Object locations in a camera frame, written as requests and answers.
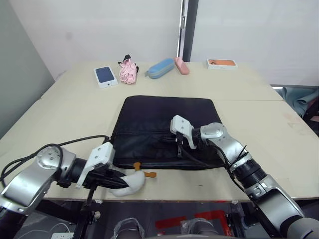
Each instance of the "pencil case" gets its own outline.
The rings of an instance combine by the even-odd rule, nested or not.
[[[166,74],[168,71],[174,68],[174,60],[172,58],[166,58],[161,62],[151,66],[148,71],[146,71],[146,76],[156,79]]]

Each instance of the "white table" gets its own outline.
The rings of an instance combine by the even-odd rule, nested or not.
[[[200,63],[190,63],[188,76],[182,76],[174,69],[153,80],[143,75],[152,63],[138,64],[141,72],[135,85],[120,83],[99,89],[92,69],[104,65],[111,65],[114,72],[119,71],[116,63],[91,62],[66,72],[0,140],[0,168],[47,143],[95,134],[111,135],[127,96],[198,97],[213,100],[229,133],[247,144],[255,160],[292,197],[319,197],[318,137],[249,67],[214,71],[205,69]],[[100,139],[93,139],[66,148],[85,159],[100,143]],[[127,174],[132,172],[119,170]],[[116,198],[106,189],[98,188],[94,198],[120,201],[248,200],[222,168],[148,171],[157,172],[157,178],[148,178],[136,194]],[[88,190],[77,190],[74,185],[63,189],[53,183],[46,198],[83,200],[87,194]]]

